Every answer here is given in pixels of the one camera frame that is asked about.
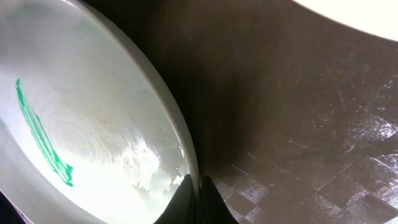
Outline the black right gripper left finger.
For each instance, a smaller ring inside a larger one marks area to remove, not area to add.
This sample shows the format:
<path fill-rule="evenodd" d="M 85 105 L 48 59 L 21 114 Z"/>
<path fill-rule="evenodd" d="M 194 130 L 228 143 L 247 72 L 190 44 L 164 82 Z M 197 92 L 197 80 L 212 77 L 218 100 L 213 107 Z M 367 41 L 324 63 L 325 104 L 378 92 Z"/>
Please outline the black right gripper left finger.
<path fill-rule="evenodd" d="M 171 201 L 155 224 L 194 224 L 197 220 L 196 196 L 191 175 L 184 177 Z"/>

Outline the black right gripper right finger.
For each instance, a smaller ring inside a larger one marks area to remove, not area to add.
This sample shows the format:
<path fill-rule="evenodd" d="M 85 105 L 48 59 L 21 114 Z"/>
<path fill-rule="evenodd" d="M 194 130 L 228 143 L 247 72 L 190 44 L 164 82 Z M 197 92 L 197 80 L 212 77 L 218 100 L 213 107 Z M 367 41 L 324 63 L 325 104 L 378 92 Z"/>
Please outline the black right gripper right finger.
<path fill-rule="evenodd" d="M 209 176 L 202 178 L 200 207 L 204 224 L 238 224 Z"/>

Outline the white plate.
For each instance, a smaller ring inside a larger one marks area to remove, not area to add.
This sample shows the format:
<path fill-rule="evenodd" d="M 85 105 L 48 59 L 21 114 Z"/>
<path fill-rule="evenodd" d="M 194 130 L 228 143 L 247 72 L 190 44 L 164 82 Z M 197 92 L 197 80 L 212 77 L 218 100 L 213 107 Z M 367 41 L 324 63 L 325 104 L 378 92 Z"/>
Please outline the white plate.
<path fill-rule="evenodd" d="M 1 2 L 1 190 L 31 223 L 155 223 L 198 164 L 170 90 L 81 1 Z"/>
<path fill-rule="evenodd" d="M 348 27 L 397 40 L 397 0 L 295 0 L 295 2 Z"/>

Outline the large dark serving tray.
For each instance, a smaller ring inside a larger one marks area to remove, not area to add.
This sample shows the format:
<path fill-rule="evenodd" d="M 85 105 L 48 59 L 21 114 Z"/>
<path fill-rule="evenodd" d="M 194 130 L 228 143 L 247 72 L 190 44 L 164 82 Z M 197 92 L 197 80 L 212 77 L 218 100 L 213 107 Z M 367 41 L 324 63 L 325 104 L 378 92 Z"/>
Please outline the large dark serving tray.
<path fill-rule="evenodd" d="M 91 1 L 147 56 L 238 223 L 397 222 L 397 44 L 293 1 Z"/>

